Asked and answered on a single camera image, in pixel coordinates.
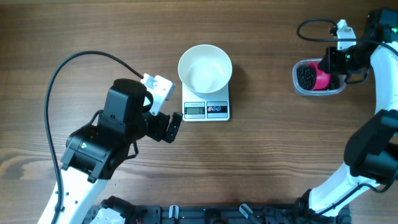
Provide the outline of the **pink measuring scoop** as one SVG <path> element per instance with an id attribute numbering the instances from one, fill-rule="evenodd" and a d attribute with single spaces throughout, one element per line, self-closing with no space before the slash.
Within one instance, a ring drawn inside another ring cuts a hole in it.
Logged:
<path id="1" fill-rule="evenodd" d="M 309 65 L 316 71 L 316 80 L 312 91 L 326 89 L 330 83 L 331 75 L 329 73 L 325 73 L 323 70 L 320 70 L 318 68 L 318 62 L 311 62 Z"/>

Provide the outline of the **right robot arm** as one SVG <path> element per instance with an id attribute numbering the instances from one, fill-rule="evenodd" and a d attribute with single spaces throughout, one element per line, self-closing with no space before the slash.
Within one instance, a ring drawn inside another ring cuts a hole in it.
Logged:
<path id="1" fill-rule="evenodd" d="M 397 180 L 397 10 L 383 7 L 369 12 L 360 38 L 344 35 L 335 24 L 319 69 L 350 78 L 362 68 L 374 72 L 374 116 L 348 140 L 342 165 L 324 183 L 308 190 L 298 203 L 306 222 L 336 217 L 350 201 L 367 190 L 381 194 Z"/>

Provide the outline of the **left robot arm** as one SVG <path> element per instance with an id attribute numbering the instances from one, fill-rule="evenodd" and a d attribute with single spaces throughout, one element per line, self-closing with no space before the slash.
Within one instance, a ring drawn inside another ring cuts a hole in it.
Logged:
<path id="1" fill-rule="evenodd" d="M 81 223 L 117 167 L 138 155 L 137 141 L 174 141 L 182 114 L 160 109 L 175 84 L 161 76 L 141 81 L 117 79 L 92 121 L 69 135 L 58 169 L 59 180 L 40 223 Z"/>

